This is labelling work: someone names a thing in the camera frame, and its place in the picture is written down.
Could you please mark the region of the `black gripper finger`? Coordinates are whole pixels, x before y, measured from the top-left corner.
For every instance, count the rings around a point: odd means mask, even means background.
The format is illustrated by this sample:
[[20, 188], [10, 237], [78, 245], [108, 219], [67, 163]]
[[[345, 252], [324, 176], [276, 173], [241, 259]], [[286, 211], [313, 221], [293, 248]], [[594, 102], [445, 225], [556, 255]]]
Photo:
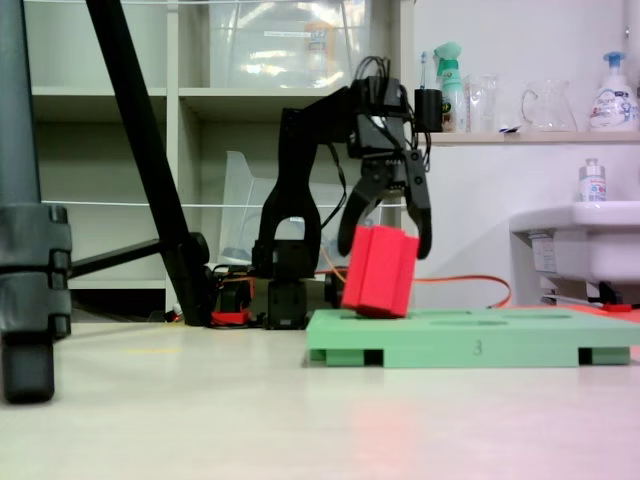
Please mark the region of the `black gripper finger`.
[[339, 225], [337, 247], [341, 256], [351, 252], [356, 226], [381, 202], [386, 186], [387, 174], [373, 171], [365, 173], [353, 187]]
[[432, 248], [432, 215], [425, 167], [419, 150], [404, 152], [404, 167], [407, 211], [419, 234], [417, 258], [423, 260]]

